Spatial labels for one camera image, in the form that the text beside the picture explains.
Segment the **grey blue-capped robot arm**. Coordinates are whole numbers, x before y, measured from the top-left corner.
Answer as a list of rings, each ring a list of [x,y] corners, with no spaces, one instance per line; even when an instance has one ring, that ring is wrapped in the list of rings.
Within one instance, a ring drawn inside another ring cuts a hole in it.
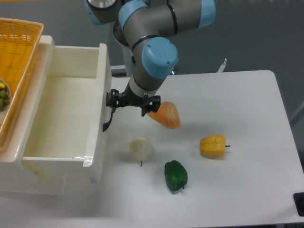
[[[213,0],[169,0],[153,8],[144,0],[86,0],[85,6],[94,23],[119,23],[135,60],[125,91],[108,92],[106,106],[140,107],[142,115],[157,112],[161,99],[156,92],[178,62],[168,38],[207,26],[216,17]]]

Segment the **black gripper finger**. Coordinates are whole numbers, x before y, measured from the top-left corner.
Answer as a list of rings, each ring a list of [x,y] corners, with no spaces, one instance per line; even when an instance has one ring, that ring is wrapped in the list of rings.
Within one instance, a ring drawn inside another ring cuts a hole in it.
[[[148,95],[144,95],[140,105],[140,108],[142,109],[142,117],[144,117],[149,112],[156,113],[160,106],[161,106],[160,95],[154,95],[151,97],[149,97]]]
[[[112,113],[116,111],[117,108],[122,107],[124,104],[124,95],[119,93],[116,89],[111,89],[110,92],[106,94],[105,105],[111,108]]]

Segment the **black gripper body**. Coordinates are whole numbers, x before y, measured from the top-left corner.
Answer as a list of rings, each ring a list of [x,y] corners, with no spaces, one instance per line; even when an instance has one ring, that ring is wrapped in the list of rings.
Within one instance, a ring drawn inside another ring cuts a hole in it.
[[[135,107],[140,107],[141,102],[143,100],[143,96],[138,96],[136,95],[130,88],[130,85],[128,84],[124,90],[124,92],[122,92],[123,94],[123,106],[135,106]]]

